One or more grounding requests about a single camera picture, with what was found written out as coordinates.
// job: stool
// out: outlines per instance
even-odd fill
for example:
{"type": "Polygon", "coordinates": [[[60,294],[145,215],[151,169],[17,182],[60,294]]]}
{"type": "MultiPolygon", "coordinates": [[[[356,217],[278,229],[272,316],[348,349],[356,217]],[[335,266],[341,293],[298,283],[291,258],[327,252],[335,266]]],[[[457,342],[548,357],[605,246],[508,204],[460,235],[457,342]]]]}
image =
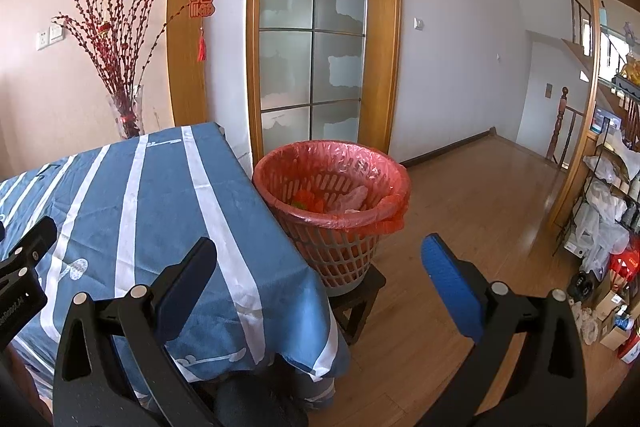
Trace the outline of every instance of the stool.
{"type": "Polygon", "coordinates": [[[385,276],[375,266],[371,265],[366,276],[355,289],[344,295],[329,297],[335,320],[338,322],[344,335],[344,340],[349,346],[353,346],[360,338],[378,292],[385,284],[385,276]],[[351,310],[349,318],[344,314],[347,310],[351,310]]]}

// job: glass vase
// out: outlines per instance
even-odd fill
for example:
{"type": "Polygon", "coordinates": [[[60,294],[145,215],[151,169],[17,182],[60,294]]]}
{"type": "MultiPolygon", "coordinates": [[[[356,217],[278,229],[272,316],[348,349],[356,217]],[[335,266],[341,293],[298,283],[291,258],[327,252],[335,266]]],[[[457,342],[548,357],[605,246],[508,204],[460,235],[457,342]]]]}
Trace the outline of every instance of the glass vase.
{"type": "Polygon", "coordinates": [[[121,91],[109,95],[108,100],[121,139],[128,140],[145,134],[142,123],[142,86],[138,86],[133,97],[121,91]]]}

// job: electrical outlet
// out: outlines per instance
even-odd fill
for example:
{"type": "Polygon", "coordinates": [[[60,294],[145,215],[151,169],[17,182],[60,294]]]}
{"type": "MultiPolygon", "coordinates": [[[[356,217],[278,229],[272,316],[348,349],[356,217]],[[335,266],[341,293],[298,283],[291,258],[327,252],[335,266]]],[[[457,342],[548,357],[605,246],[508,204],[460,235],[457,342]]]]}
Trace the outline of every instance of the electrical outlet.
{"type": "Polygon", "coordinates": [[[55,44],[65,38],[65,34],[62,30],[62,26],[59,24],[52,24],[49,26],[49,44],[55,44]]]}
{"type": "Polygon", "coordinates": [[[49,31],[36,33],[36,51],[46,48],[49,45],[49,31]]]}

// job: plastic basket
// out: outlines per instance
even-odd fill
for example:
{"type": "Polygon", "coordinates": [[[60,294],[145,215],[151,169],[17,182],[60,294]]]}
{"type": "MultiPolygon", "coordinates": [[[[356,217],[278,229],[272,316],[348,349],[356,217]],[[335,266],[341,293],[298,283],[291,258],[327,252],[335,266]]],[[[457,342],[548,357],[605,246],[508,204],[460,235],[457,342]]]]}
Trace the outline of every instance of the plastic basket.
{"type": "Polygon", "coordinates": [[[312,140],[286,145],[262,158],[254,185],[329,296],[353,290],[364,278],[382,235],[404,227],[411,181],[382,152],[349,142],[312,140]],[[365,185],[359,212],[316,214],[291,206],[300,188],[331,204],[365,185]]]}

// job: red tassel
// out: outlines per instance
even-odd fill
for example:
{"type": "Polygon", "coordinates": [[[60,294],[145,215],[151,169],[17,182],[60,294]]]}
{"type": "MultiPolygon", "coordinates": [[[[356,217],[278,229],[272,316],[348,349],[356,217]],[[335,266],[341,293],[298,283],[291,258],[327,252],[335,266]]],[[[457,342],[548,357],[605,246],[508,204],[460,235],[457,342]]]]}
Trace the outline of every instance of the red tassel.
{"type": "Polygon", "coordinates": [[[198,44],[198,62],[207,60],[207,43],[204,40],[204,30],[200,28],[200,43],[198,44]]]}

